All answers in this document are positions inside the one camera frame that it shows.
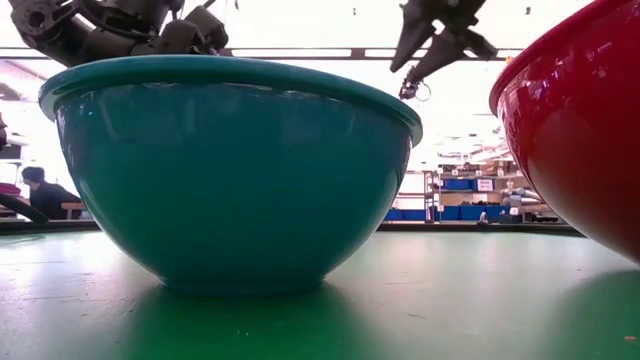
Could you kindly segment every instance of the dark shirt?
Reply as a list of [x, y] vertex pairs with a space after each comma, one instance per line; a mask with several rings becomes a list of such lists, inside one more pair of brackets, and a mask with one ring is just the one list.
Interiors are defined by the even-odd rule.
[[[67, 218], [67, 210], [62, 208], [62, 204], [79, 203], [82, 200], [58, 184], [42, 183], [38, 190], [31, 191], [29, 202], [49, 220], [64, 220]], [[80, 213], [81, 211], [74, 211], [72, 218], [78, 219]]]

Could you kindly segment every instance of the green table surface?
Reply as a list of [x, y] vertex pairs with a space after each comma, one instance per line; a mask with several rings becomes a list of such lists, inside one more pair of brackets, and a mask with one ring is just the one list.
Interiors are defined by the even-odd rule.
[[169, 292], [102, 233], [0, 238], [0, 359], [640, 359], [640, 270], [588, 239], [377, 233], [317, 291]]

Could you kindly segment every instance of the blue bin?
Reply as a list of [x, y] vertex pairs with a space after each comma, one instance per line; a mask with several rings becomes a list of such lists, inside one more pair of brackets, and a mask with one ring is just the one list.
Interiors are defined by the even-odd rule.
[[444, 179], [442, 181], [443, 190], [469, 190], [471, 189], [471, 180], [469, 179]]
[[387, 216], [384, 217], [384, 221], [400, 221], [403, 220], [403, 212], [402, 210], [391, 209], [387, 213]]
[[498, 206], [498, 205], [489, 205], [486, 207], [487, 212], [487, 216], [489, 217], [494, 217], [494, 216], [500, 216], [500, 213], [502, 211], [505, 212], [505, 214], [509, 214], [509, 207], [508, 206]]
[[440, 213], [436, 206], [429, 206], [429, 214], [431, 215], [431, 221], [440, 221]]
[[459, 206], [445, 206], [442, 213], [438, 212], [437, 206], [429, 207], [429, 213], [431, 213], [431, 219], [433, 221], [458, 221], [460, 220], [460, 207]]
[[463, 205], [460, 206], [460, 220], [463, 221], [478, 221], [480, 215], [485, 210], [484, 205]]
[[445, 206], [442, 212], [442, 221], [460, 220], [460, 206]]
[[425, 221], [427, 213], [424, 210], [402, 210], [405, 221]]

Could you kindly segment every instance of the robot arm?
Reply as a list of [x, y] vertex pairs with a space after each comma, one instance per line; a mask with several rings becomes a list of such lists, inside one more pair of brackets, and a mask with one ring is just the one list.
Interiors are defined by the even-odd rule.
[[[133, 55], [215, 55], [229, 38], [222, 22], [207, 11], [214, 1], [197, 6], [184, 19], [177, 19], [184, 0], [10, 0], [10, 3], [11, 20], [24, 42], [70, 67]], [[169, 12], [174, 20], [161, 31]]]
[[[476, 13], [486, 0], [409, 0], [402, 6], [404, 23], [391, 71], [398, 71], [428, 39], [431, 46], [416, 66], [409, 70], [400, 89], [401, 99], [416, 96], [419, 84], [427, 76], [463, 59], [470, 50], [480, 59], [489, 59], [497, 50], [482, 35], [469, 30], [478, 23]], [[436, 34], [433, 22], [444, 30]]]
[[[11, 19], [24, 42], [66, 66], [95, 60], [152, 54], [217, 55], [229, 38], [224, 25], [207, 8], [208, 0], [178, 19], [184, 0], [9, 0]], [[409, 0], [391, 71], [396, 72], [432, 39], [426, 55], [402, 84], [400, 98], [415, 97], [422, 80], [465, 57], [496, 54], [481, 35], [469, 30], [486, 0]], [[173, 21], [164, 29], [168, 13]], [[444, 30], [436, 34], [433, 22]]]

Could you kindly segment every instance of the bowl rim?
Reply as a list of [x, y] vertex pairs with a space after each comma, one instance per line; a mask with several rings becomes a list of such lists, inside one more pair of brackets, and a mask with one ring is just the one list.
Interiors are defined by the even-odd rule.
[[355, 80], [271, 61], [204, 55], [146, 55], [99, 60], [60, 72], [40, 88], [40, 109], [51, 121], [56, 103], [67, 95], [105, 86], [149, 82], [208, 82], [298, 90], [363, 104], [402, 121], [412, 146], [423, 136], [420, 116], [400, 99]]
[[493, 84], [489, 93], [489, 108], [493, 115], [498, 116], [498, 100], [504, 89], [522, 70], [535, 61], [547, 49], [558, 46], [562, 40], [576, 31], [580, 31], [583, 26], [590, 23], [594, 18], [600, 18], [621, 5], [633, 0], [594, 0], [573, 15], [561, 21], [551, 30], [531, 43], [513, 61], [508, 64], [498, 75], [498, 79]]

